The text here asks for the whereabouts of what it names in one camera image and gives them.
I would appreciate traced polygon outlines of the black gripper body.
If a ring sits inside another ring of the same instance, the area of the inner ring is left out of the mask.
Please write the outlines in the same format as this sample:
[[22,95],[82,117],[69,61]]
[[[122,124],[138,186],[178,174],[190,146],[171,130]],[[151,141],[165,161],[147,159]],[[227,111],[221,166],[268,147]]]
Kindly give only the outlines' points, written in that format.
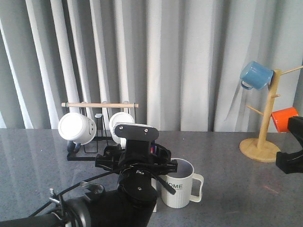
[[[303,118],[301,116],[290,117],[288,120],[288,130],[303,146]],[[281,151],[276,154],[276,166],[285,174],[303,172],[303,150],[287,154]]]
[[156,152],[151,153],[152,145],[153,142],[130,140],[125,149],[109,146],[103,155],[96,156],[96,167],[119,175],[117,189],[104,192],[99,203],[114,208],[154,208],[158,193],[152,179],[171,195],[176,193],[162,176],[175,173],[178,163],[171,160],[171,152],[159,144],[156,145]]

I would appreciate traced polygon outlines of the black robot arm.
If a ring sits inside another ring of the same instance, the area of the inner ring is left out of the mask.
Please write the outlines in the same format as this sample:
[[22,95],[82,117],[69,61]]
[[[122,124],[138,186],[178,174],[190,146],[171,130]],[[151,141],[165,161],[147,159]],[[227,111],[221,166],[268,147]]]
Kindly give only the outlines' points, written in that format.
[[107,146],[97,155],[95,165],[105,175],[118,174],[117,189],[106,191],[93,178],[79,183],[87,189],[82,197],[64,200],[63,193],[51,193],[49,202],[55,207],[41,215],[2,221],[3,227],[145,227],[156,206],[158,193],[152,179],[170,193],[175,190],[162,179],[177,171],[178,163],[170,150],[146,141],[130,140],[126,148]]

